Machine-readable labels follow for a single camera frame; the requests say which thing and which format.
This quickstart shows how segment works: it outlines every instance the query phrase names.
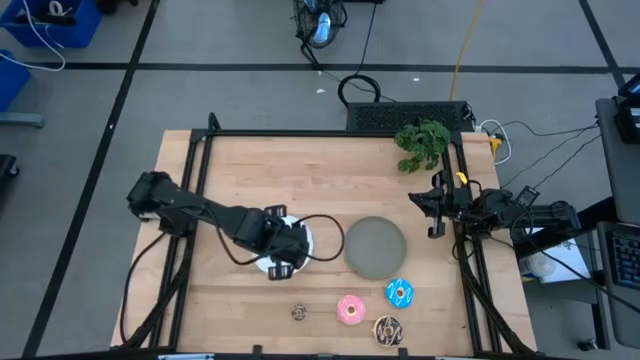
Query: keyboard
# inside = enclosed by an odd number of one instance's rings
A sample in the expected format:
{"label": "keyboard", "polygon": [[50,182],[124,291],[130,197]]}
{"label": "keyboard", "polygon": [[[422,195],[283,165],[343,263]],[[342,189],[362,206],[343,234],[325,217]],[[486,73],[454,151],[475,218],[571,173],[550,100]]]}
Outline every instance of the keyboard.
{"label": "keyboard", "polygon": [[474,131],[475,117],[465,101],[349,103],[347,130],[396,132],[416,119],[438,121],[449,131]]}
{"label": "keyboard", "polygon": [[640,289],[640,238],[614,233],[611,239],[614,283]]}

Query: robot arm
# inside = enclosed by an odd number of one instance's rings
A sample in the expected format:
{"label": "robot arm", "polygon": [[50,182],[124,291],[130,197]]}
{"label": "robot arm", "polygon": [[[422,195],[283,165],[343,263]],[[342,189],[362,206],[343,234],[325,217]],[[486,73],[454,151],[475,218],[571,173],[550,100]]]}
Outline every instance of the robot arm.
{"label": "robot arm", "polygon": [[290,278],[293,268],[302,267],[309,250],[305,226],[289,226],[281,219],[286,216],[286,206],[265,210],[227,207],[181,189],[166,173],[143,173],[127,201],[139,219],[159,217],[160,230],[173,236],[189,236],[196,219],[218,227],[237,246],[260,256],[270,256],[276,262],[277,265],[269,269],[270,280]]}
{"label": "robot arm", "polygon": [[491,231],[505,228],[543,227],[563,233],[580,229],[573,206],[564,201],[551,205],[532,205],[538,197],[538,192],[532,188],[526,187],[515,199],[507,190],[485,189],[479,197],[471,200],[468,191],[448,184],[441,185],[442,178],[440,173],[434,175],[434,188],[429,192],[409,194],[409,199],[425,216],[434,219],[434,225],[429,229],[430,238],[444,235],[442,217],[463,224],[467,234],[481,238],[486,238]]}

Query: blue bin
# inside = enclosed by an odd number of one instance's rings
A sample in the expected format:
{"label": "blue bin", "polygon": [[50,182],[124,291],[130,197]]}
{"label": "blue bin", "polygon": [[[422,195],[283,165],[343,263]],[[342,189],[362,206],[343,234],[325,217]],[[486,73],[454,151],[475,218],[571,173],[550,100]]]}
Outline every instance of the blue bin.
{"label": "blue bin", "polygon": [[[7,50],[0,52],[13,59]],[[29,70],[0,57],[0,112],[7,110],[13,98],[18,95],[24,84],[31,77]]]}
{"label": "blue bin", "polygon": [[[49,45],[55,47],[58,43],[69,48],[84,48],[89,45],[93,34],[95,34],[98,24],[102,19],[102,14],[96,7],[95,0],[58,0],[63,9],[73,6],[75,9],[75,26],[49,25],[48,35],[45,32],[47,25],[34,24],[36,30],[47,40]],[[49,0],[27,0],[29,11],[36,14],[39,11],[49,11]],[[29,24],[16,24],[13,20],[23,13],[24,4],[22,0],[11,0],[9,6],[0,17],[0,27],[7,29],[24,46],[45,46],[33,33]]]}

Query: cable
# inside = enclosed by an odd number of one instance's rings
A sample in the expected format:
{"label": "cable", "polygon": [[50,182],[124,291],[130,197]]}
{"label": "cable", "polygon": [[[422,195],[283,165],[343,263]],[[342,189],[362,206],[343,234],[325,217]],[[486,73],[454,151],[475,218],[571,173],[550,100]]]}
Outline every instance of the cable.
{"label": "cable", "polygon": [[367,56],[367,48],[369,47],[369,38],[371,37],[371,29],[373,28],[373,20],[376,18],[376,9],[378,8],[378,4],[373,4],[373,12],[371,13],[371,20],[369,20],[369,31],[367,32],[367,40],[364,42],[364,51],[362,51],[362,60],[360,60],[360,65],[358,66],[358,71],[356,71],[353,75],[358,75],[360,70],[362,70],[362,65],[364,65],[364,58]]}
{"label": "cable", "polygon": [[468,182],[469,182],[469,184],[478,185],[478,188],[480,189],[480,192],[482,192],[482,184],[480,184],[480,182],[478,180],[469,180]]}
{"label": "cable", "polygon": [[469,39],[471,39],[471,34],[473,33],[473,29],[476,27],[476,23],[478,22],[478,17],[480,16],[480,10],[482,10],[483,5],[484,5],[484,0],[478,0],[478,5],[476,5],[476,9],[473,12],[473,19],[471,19],[471,24],[469,25],[469,29],[467,29],[467,35],[464,37],[464,44],[462,45],[462,49],[460,49],[460,55],[458,55],[456,68],[453,71],[453,82],[451,83],[451,93],[449,94],[449,101],[453,101],[453,95],[456,92],[456,85],[458,81],[458,71],[460,71],[460,63],[462,62],[462,57],[464,56],[464,53],[467,51],[467,48],[469,47]]}
{"label": "cable", "polygon": [[[218,222],[218,218],[216,217],[216,214],[209,209],[208,207],[197,207],[197,209],[201,210],[201,211],[206,211],[209,215],[211,215],[211,218],[213,219],[213,221],[215,221],[216,224],[219,224]],[[308,258],[312,259],[312,260],[316,260],[316,261],[323,261],[323,262],[328,262],[328,261],[333,261],[335,259],[338,258],[338,256],[340,256],[340,254],[342,254],[342,251],[344,250],[344,245],[345,245],[345,236],[344,236],[344,230],[342,229],[342,226],[340,225],[340,223],[338,222],[338,220],[336,220],[335,218],[333,218],[332,216],[329,215],[325,215],[325,214],[313,214],[313,215],[309,215],[309,216],[305,216],[301,219],[298,219],[296,222],[294,222],[293,224],[299,224],[304,220],[307,219],[312,219],[312,218],[319,218],[319,217],[323,217],[323,218],[327,218],[331,221],[333,221],[336,226],[338,227],[338,230],[340,230],[340,236],[342,237],[341,239],[341,244],[340,244],[340,249],[338,250],[338,252],[330,257],[330,258],[317,258],[313,255],[309,255],[309,254],[305,254]],[[233,256],[233,254],[231,253],[231,250],[229,250],[229,246],[227,245],[227,242],[224,241],[224,237],[222,236],[222,231],[220,231],[220,227],[219,226],[214,226],[216,228],[216,233],[218,234],[218,239],[220,240],[220,243],[222,244],[222,248],[224,249],[224,252],[227,254],[227,256],[229,256],[229,259],[231,259],[231,261],[236,264],[236,265],[240,265],[240,266],[245,266],[245,265],[250,265],[255,263],[256,261],[265,258],[267,256],[271,256],[279,251],[282,251],[283,249],[274,249],[273,251],[269,251],[269,249],[267,249],[263,254],[260,254],[250,260],[247,261],[239,261],[238,259],[236,259],[235,256]],[[273,232],[273,235],[271,235],[271,240],[273,240],[276,235],[278,235],[279,229]]]}
{"label": "cable", "polygon": [[335,255],[333,255],[331,257],[328,257],[328,258],[318,258],[318,257],[315,257],[313,255],[309,255],[309,254],[306,254],[306,256],[309,259],[312,259],[312,260],[315,260],[315,261],[322,261],[322,262],[329,262],[329,261],[333,261],[333,260],[337,259],[338,256],[340,256],[340,254],[342,254],[342,251],[344,250],[345,239],[344,239],[344,230],[342,229],[342,226],[340,225],[338,220],[336,220],[333,216],[325,215],[325,214],[313,214],[313,215],[305,216],[303,218],[298,219],[293,224],[297,225],[297,224],[299,224],[299,223],[301,223],[301,222],[303,222],[305,220],[313,219],[313,218],[326,218],[326,219],[329,219],[329,220],[333,221],[333,223],[336,224],[336,226],[338,227],[338,230],[340,231],[340,237],[341,237],[341,239],[340,239],[340,249],[338,250],[338,252]]}
{"label": "cable", "polygon": [[511,230],[513,230],[513,226],[515,223],[518,222],[518,220],[520,220],[522,217],[524,217],[525,215],[529,218],[529,234],[527,234],[525,232],[525,238],[527,238],[527,240],[529,241],[529,243],[531,244],[531,246],[533,246],[534,249],[536,249],[536,251],[539,251],[540,253],[542,253],[543,255],[545,255],[546,257],[548,257],[549,259],[557,262],[558,264],[562,265],[563,267],[565,267],[567,270],[569,270],[570,272],[572,272],[574,275],[576,275],[577,277],[581,278],[582,280],[587,281],[589,284],[593,285],[593,287],[595,287],[597,290],[599,290],[600,292],[607,294],[607,296],[609,296],[610,298],[618,301],[619,303],[621,303],[622,305],[628,307],[629,309],[640,313],[640,308],[634,306],[633,304],[629,303],[628,301],[622,299],[621,297],[614,295],[612,293],[610,293],[607,289],[605,289],[604,287],[598,285],[595,281],[593,281],[593,279],[590,279],[582,274],[580,274],[579,272],[577,272],[575,269],[573,269],[571,266],[567,265],[566,263],[560,261],[559,259],[547,254],[544,250],[540,249],[538,247],[538,245],[536,245],[536,243],[533,241],[533,239],[531,239],[531,234],[533,233],[533,215],[531,215],[531,212],[529,211],[529,209],[527,209],[526,207],[524,207],[521,204],[517,204],[518,206],[520,206],[521,209],[524,210],[524,213],[520,214],[520,216],[518,216],[516,218],[516,220],[511,224]]}
{"label": "cable", "polygon": [[542,156],[541,158],[539,158],[538,160],[534,161],[531,165],[527,166],[526,168],[520,170],[514,177],[512,177],[509,181],[507,181],[506,184],[502,185],[501,188],[507,187],[509,184],[511,184],[511,182],[513,180],[515,180],[518,176],[520,176],[523,172],[531,169],[532,167],[534,167],[537,163],[539,163],[540,161],[546,159],[549,155],[551,155],[552,152],[556,151],[557,149],[561,148],[564,144],[566,144],[567,142],[579,137],[580,135],[582,135],[582,133],[584,133],[587,130],[593,129],[593,127],[586,127],[583,128],[582,130],[580,130],[580,132],[577,135],[574,135],[570,138],[568,138],[567,140],[563,141],[560,143],[560,145],[554,147],[553,149],[549,150],[546,154],[544,154],[544,156]]}
{"label": "cable", "polygon": [[120,307],[120,339],[122,339],[122,343],[127,342],[127,336],[124,332],[124,314],[127,310],[127,298],[129,297],[129,283],[131,282],[131,276],[133,275],[133,270],[135,270],[136,265],[138,265],[138,262],[144,256],[144,254],[146,254],[149,250],[151,250],[151,248],[156,246],[156,244],[158,244],[166,234],[167,233],[163,232],[162,234],[160,234],[160,236],[158,236],[155,240],[153,240],[151,244],[147,245],[147,247],[144,248],[140,252],[140,254],[138,254],[138,256],[136,256],[136,258],[133,260],[133,263],[131,264],[131,267],[129,268],[129,272],[127,273],[127,279],[125,280],[125,285],[124,285],[124,295],[122,296],[122,306]]}
{"label": "cable", "polygon": [[486,123],[489,123],[489,122],[490,123],[495,123],[496,125],[498,125],[498,127],[502,131],[502,135],[504,135],[504,140],[507,143],[507,148],[509,149],[509,153],[507,154],[507,157],[505,157],[504,159],[502,159],[500,161],[496,161],[494,163],[495,165],[502,165],[502,164],[506,163],[507,161],[509,161],[509,159],[511,159],[511,142],[509,141],[509,137],[507,136],[507,132],[504,131],[504,127],[502,125],[500,125],[498,120],[487,119],[487,120],[485,120],[485,121],[480,123],[480,128],[482,128]]}
{"label": "cable", "polygon": [[[460,258],[456,255],[456,251],[455,250],[456,250],[456,246],[458,246],[458,244],[460,242],[461,241],[459,241],[459,240],[454,241],[453,242],[453,246],[451,247],[451,256],[453,256],[453,258],[458,260],[458,261],[460,261]],[[472,247],[471,251],[469,252],[469,254],[467,254],[467,257],[464,259],[464,261],[469,261],[469,259],[471,259],[471,257],[473,256],[473,254],[475,254],[475,252],[476,252],[476,249],[474,247]]]}
{"label": "cable", "polygon": [[[522,122],[522,121],[509,121],[506,124],[503,124],[502,127],[507,127],[509,125],[513,125],[513,124],[520,124],[522,126],[524,126],[525,128],[527,128],[527,130],[529,130],[529,132],[531,132],[531,134],[533,134],[534,136],[555,136],[555,135],[563,135],[563,134],[569,134],[572,132],[577,132],[577,131],[582,131],[582,130],[589,130],[589,129],[595,129],[598,127],[598,122],[596,121],[593,125],[589,125],[587,127],[584,128],[579,128],[579,129],[573,129],[573,130],[565,130],[565,131],[558,131],[558,132],[553,132],[553,133],[546,133],[546,134],[538,134],[537,132],[535,132],[529,125],[527,125],[526,123]],[[489,135],[493,135],[493,133],[498,130],[498,128],[493,129],[493,131],[489,132]]]}
{"label": "cable", "polygon": [[512,244],[509,244],[509,243],[508,243],[508,242],[506,242],[506,241],[502,241],[502,240],[500,240],[500,239],[496,239],[496,238],[494,238],[493,236],[491,236],[491,232],[490,232],[490,231],[487,231],[487,232],[486,232],[486,234],[487,234],[487,236],[488,236],[488,238],[489,238],[489,239],[491,239],[491,240],[493,240],[493,241],[496,241],[496,242],[499,242],[499,243],[501,243],[501,244],[503,244],[503,245],[506,245],[506,246],[508,246],[508,247],[510,247],[510,248],[512,248],[512,249],[513,249],[513,245],[512,245]]}
{"label": "cable", "polygon": [[367,56],[367,48],[369,47],[369,38],[371,37],[371,29],[373,28],[373,20],[376,17],[377,8],[378,8],[378,4],[374,4],[373,12],[371,13],[371,20],[369,21],[369,32],[367,33],[367,39],[365,40],[365,43],[364,43],[364,51],[362,52],[362,60],[360,61],[360,65],[358,65],[358,70],[353,75],[347,76],[346,78],[342,79],[340,81],[340,84],[338,85],[338,98],[347,109],[349,108],[349,102],[344,97],[344,87],[351,80],[360,79],[366,82],[367,84],[369,84],[373,88],[373,93],[376,95],[373,102],[380,102],[380,97],[382,97],[380,84],[378,84],[378,82],[375,79],[369,76],[360,75],[360,71],[362,70],[362,66],[364,65],[364,60]]}
{"label": "cable", "polygon": [[600,136],[600,134],[598,134],[598,136],[594,137],[593,139],[587,141],[586,143],[582,144],[582,146],[580,146],[580,148],[578,148],[578,150],[576,150],[576,152],[573,153],[573,155],[571,155],[567,160],[565,160],[562,165],[560,165],[557,169],[555,169],[551,174],[547,175],[544,179],[542,179],[542,181],[540,181],[536,186],[533,187],[533,189],[537,189],[538,186],[544,184],[545,181],[549,180],[549,178],[551,178],[553,175],[555,175],[558,171],[560,171],[560,169],[562,169],[565,165],[567,165],[567,163],[569,161],[571,161],[571,159],[573,159],[574,157],[576,157],[576,155],[578,155],[578,153],[584,149],[585,146],[591,144],[592,142],[594,142],[596,139],[598,139]]}
{"label": "cable", "polygon": [[[330,72],[328,72],[328,71],[324,71],[324,70],[323,70],[323,71],[320,71],[320,73],[321,73],[321,74],[327,74],[327,75],[329,75],[331,78],[333,78],[333,79],[334,79],[335,81],[337,81],[337,82],[342,82],[342,80],[340,80],[340,78],[338,78],[337,76],[333,75],[332,73],[330,73]],[[368,92],[368,93],[371,93],[371,94],[375,94],[375,93],[376,93],[374,90],[363,89],[363,88],[361,88],[360,86],[358,86],[358,85],[356,85],[356,84],[354,84],[354,83],[352,83],[352,82],[349,82],[349,85],[351,85],[351,86],[355,87],[356,89],[358,89],[358,90],[360,90],[360,91]],[[391,101],[391,102],[398,102],[397,100],[394,100],[394,99],[392,99],[392,98],[390,98],[390,97],[388,97],[388,96],[384,96],[384,95],[382,95],[382,94],[380,94],[380,97],[381,97],[382,99],[389,100],[389,101]]]}
{"label": "cable", "polygon": [[[9,56],[4,55],[2,52],[0,52],[0,57],[2,57],[3,59],[5,59],[7,61],[10,61],[10,62],[12,62],[14,64],[18,64],[18,65],[24,66],[27,69],[44,70],[44,71],[51,71],[51,72],[58,72],[58,71],[64,70],[64,67],[67,65],[67,61],[64,59],[64,56],[62,56],[59,52],[57,52],[56,49],[53,48],[53,46],[49,45],[49,43],[46,42],[42,38],[42,36],[40,36],[40,33],[38,33],[38,31],[36,30],[35,25],[33,25],[33,20],[31,19],[31,12],[29,11],[29,5],[27,5],[27,0],[22,0],[22,3],[24,4],[24,11],[26,12],[27,21],[29,21],[29,26],[31,26],[31,29],[36,34],[38,39],[40,39],[40,41],[42,41],[43,44],[45,44],[49,49],[51,49],[51,51],[53,51],[54,54],[58,55],[58,57],[62,61],[62,64],[60,65],[59,68],[52,69],[52,68],[48,68],[48,67],[44,67],[44,66],[29,65],[29,64],[22,63],[20,61],[17,61],[17,60],[14,60],[14,59],[10,58]],[[45,32],[47,33],[47,35],[49,34],[48,26],[45,27]]]}

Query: wooden table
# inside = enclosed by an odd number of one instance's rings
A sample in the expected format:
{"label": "wooden table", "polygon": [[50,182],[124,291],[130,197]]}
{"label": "wooden table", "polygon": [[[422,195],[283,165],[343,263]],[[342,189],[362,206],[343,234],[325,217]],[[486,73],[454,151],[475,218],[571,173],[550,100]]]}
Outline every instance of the wooden table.
{"label": "wooden table", "polygon": [[[169,173],[176,182],[182,177],[189,134],[167,131],[160,148],[156,170]],[[470,178],[485,188],[498,187],[486,135],[465,133],[463,140]],[[330,263],[311,261],[291,280],[271,282],[254,265],[234,265],[214,228],[201,224],[178,350],[246,353],[254,344],[261,344],[265,353],[394,355],[396,349],[377,345],[371,333],[376,319],[392,315],[405,329],[401,346],[410,354],[471,355],[459,266],[451,256],[453,230],[447,222],[444,237],[427,238],[430,220],[409,201],[407,193],[430,190],[433,171],[400,174],[396,163],[405,156],[392,139],[214,138],[205,197],[258,208],[286,204],[289,214],[295,216],[330,214],[345,231],[365,216],[388,218],[407,239],[407,258],[397,276],[413,284],[415,300],[404,310],[391,307],[384,297],[388,280],[359,277],[344,256]],[[199,161],[195,163],[193,179],[199,171]],[[309,225],[315,239],[314,255],[335,253],[340,242],[335,225],[326,219],[312,219]],[[141,225],[134,256],[158,235],[157,227],[156,222]],[[509,241],[506,233],[495,236]],[[156,301],[167,244],[165,240],[145,255],[134,273],[126,315],[128,335]],[[245,250],[231,248],[240,260],[250,258]],[[484,248],[496,307],[523,342],[535,348],[513,250],[492,241],[485,241]],[[342,325],[336,317],[336,304],[347,294],[361,297],[367,306],[366,320],[355,327]],[[297,303],[309,310],[302,322],[290,315]],[[164,343],[172,312],[170,305]],[[490,349],[486,319],[478,312],[484,349]],[[113,344],[119,343],[115,331]]]}

